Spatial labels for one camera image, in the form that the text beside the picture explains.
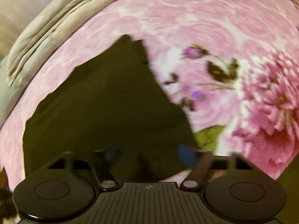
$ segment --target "pink swirl pattern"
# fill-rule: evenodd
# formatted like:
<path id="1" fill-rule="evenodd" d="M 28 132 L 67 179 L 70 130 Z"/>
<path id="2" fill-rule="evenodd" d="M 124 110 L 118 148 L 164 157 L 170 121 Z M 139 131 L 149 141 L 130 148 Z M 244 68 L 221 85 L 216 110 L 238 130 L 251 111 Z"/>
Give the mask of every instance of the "pink swirl pattern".
<path id="1" fill-rule="evenodd" d="M 194 131 L 226 125 L 219 136 L 216 154 L 242 154 L 273 178 L 277 178 L 298 153 L 298 142 L 285 142 L 284 134 L 271 139 L 257 133 L 255 142 L 234 135 L 242 100 L 236 90 L 215 90 L 197 86 L 218 83 L 206 71 L 205 60 L 182 60 L 182 51 L 198 44 L 229 62 L 232 57 L 252 61 L 254 55 L 268 56 L 275 48 L 299 61 L 299 10 L 290 0 L 118 0 L 79 28 L 43 65 L 0 131 L 0 164 L 5 166 L 10 187 L 24 178 L 22 136 L 25 122 L 38 103 L 55 90 L 72 69 L 100 54 L 121 34 L 144 39 L 150 65 L 158 83 L 170 99 L 179 103 L 194 90 L 205 95 L 195 111 L 185 109 Z M 248 70 L 255 70 L 249 64 Z M 163 85 L 175 71 L 181 82 Z M 184 90 L 172 95 L 176 90 Z M 254 129 L 253 123 L 248 129 Z"/>

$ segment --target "beige cloth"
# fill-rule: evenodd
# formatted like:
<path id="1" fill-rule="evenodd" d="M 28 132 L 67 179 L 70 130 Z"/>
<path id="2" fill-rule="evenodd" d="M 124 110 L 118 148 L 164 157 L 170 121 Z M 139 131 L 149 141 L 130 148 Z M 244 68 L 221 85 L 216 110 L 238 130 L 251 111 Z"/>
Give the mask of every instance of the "beige cloth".
<path id="1" fill-rule="evenodd" d="M 115 0 L 54 0 L 22 32 L 0 66 L 0 127 L 49 56 Z"/>

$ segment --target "purple flower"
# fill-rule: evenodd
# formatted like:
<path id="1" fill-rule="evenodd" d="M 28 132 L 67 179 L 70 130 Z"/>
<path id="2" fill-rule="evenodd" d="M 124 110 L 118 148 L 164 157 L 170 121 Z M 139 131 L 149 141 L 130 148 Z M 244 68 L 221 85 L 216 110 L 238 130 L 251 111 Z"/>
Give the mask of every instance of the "purple flower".
<path id="1" fill-rule="evenodd" d="M 195 47 L 188 47 L 183 50 L 183 56 L 186 56 L 189 59 L 201 58 L 208 54 L 208 51 L 205 49 L 199 49 Z"/>
<path id="2" fill-rule="evenodd" d="M 202 91 L 194 91 L 192 92 L 192 98 L 195 102 L 202 102 L 207 98 L 207 95 L 204 94 Z"/>

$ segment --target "grooved surface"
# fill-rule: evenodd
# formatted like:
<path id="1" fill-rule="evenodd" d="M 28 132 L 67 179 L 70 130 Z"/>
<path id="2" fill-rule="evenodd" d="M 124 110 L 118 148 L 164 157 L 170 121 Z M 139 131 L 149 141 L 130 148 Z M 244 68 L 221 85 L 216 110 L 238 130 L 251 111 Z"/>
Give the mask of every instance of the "grooved surface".
<path id="1" fill-rule="evenodd" d="M 199 195 L 175 183 L 125 183 L 106 192 L 83 215 L 65 224 L 229 224 L 211 213 Z"/>

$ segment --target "folded garment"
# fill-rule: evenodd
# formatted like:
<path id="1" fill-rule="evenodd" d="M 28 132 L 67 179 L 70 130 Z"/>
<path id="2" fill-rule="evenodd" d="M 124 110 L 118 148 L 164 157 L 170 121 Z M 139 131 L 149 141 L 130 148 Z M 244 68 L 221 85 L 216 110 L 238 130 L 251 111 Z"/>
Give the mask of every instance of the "folded garment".
<path id="1" fill-rule="evenodd" d="M 76 67 L 26 122 L 28 176 L 64 151 L 119 149 L 118 181 L 158 181 L 186 167 L 180 144 L 196 149 L 184 111 L 156 83 L 142 41 L 122 36 Z"/>

